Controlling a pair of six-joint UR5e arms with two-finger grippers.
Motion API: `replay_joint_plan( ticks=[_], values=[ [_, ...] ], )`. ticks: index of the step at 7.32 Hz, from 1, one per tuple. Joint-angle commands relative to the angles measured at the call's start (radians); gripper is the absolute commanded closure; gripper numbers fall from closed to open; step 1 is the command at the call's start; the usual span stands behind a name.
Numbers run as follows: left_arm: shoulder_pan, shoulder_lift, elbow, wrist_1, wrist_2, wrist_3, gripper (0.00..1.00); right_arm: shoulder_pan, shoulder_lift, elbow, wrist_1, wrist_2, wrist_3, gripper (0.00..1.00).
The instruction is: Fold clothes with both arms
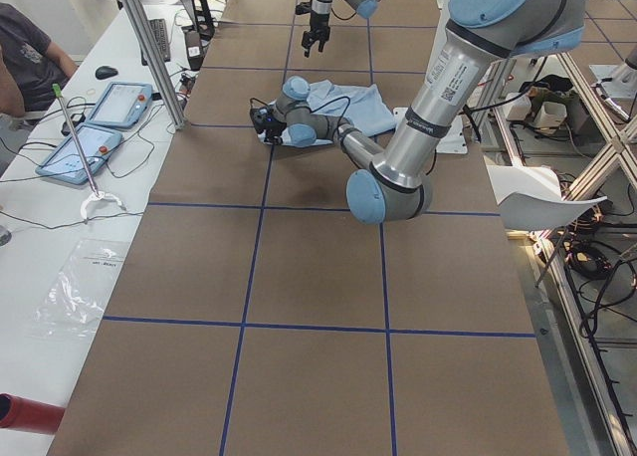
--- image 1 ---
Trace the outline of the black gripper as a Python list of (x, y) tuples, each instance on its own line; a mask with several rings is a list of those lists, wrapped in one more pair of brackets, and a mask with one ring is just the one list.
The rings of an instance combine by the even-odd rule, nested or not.
[(310, 29), (304, 31), (302, 37), (302, 47), (304, 56), (309, 57), (311, 47), (318, 43), (318, 51), (323, 52), (325, 44), (330, 36), (329, 14), (312, 13), (310, 16)]
[(282, 136), (287, 124), (275, 117), (272, 106), (251, 108), (250, 119), (257, 135), (262, 135), (265, 143), (273, 145), (283, 143)]

